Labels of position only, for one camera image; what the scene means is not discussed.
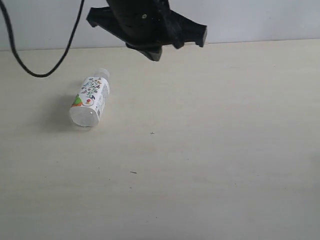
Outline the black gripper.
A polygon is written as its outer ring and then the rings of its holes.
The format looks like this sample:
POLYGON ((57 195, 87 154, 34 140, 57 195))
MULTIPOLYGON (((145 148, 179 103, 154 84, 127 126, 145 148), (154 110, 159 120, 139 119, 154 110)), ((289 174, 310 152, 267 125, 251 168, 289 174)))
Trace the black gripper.
POLYGON ((101 27, 126 47, 159 62, 164 45, 182 48, 185 43, 203 47, 207 26, 173 11, 167 0, 109 0, 107 7, 89 10, 86 20, 101 27))

